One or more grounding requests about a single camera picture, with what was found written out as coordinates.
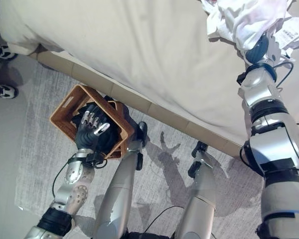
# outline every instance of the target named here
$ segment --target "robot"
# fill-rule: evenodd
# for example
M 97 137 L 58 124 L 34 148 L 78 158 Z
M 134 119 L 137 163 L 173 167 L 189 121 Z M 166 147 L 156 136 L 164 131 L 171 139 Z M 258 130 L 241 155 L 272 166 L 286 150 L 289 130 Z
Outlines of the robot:
M 252 127 L 240 155 L 245 152 L 246 164 L 265 182 L 261 196 L 262 224 L 256 233 L 260 239 L 299 239 L 299 129 L 276 86 L 274 66 L 280 58 L 280 50 L 275 39 L 265 33 L 256 46 L 243 55 L 250 66 L 237 82 Z M 86 200 L 93 180 L 93 165 L 102 161 L 102 155 L 94 150 L 95 145 L 109 127 L 106 123 L 97 123 L 89 110 L 81 124 L 78 130 L 81 136 L 76 141 L 78 151 L 68 162 L 65 181 L 26 239 L 61 239 L 74 227 L 73 217 Z M 141 151 L 146 134 L 146 123 L 139 123 L 136 140 L 129 144 L 104 196 L 93 239 L 169 239 L 127 230 L 134 173 L 142 168 Z M 194 162 L 188 171 L 194 179 L 191 198 L 171 239 L 209 239 L 211 236 L 216 193 L 211 156 L 206 149 L 206 144 L 198 142 L 192 152 Z

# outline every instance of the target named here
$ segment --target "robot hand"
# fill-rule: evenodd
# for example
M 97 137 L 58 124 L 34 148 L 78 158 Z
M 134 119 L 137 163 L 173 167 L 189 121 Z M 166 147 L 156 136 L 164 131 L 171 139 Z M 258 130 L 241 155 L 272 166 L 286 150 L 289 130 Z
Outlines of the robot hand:
M 89 105 L 75 136 L 75 143 L 79 152 L 86 150 L 87 152 L 95 152 L 101 150 L 106 144 L 101 135 L 108 130 L 110 124 L 103 111 L 95 105 Z

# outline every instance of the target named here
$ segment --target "black and white shoe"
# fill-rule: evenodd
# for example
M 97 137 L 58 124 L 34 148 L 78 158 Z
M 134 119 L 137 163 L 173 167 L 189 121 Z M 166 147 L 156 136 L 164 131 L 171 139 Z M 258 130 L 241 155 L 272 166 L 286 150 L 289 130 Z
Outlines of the black and white shoe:
M 8 46 L 0 45 L 0 60 L 10 61 L 17 56 L 18 54 L 12 53 Z
M 4 99 L 13 99 L 17 96 L 18 91 L 13 86 L 0 85 L 0 97 Z

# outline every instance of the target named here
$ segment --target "label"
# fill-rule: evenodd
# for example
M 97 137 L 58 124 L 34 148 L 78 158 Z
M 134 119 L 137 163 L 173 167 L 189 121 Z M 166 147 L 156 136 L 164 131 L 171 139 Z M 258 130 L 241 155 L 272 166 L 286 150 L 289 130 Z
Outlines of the label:
M 299 37 L 299 19 L 292 17 L 284 22 L 282 28 L 274 34 L 279 48 L 283 49 Z

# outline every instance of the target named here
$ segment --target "bed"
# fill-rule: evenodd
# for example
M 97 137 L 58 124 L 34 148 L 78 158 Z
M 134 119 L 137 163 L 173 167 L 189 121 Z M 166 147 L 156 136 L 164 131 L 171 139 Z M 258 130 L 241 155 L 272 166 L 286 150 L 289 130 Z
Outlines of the bed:
M 299 1 L 289 12 L 299 16 Z M 0 1 L 13 51 L 235 157 L 248 135 L 236 83 L 246 66 L 233 44 L 207 38 L 206 18 L 196 0 Z M 299 122 L 299 49 L 293 57 L 282 96 Z

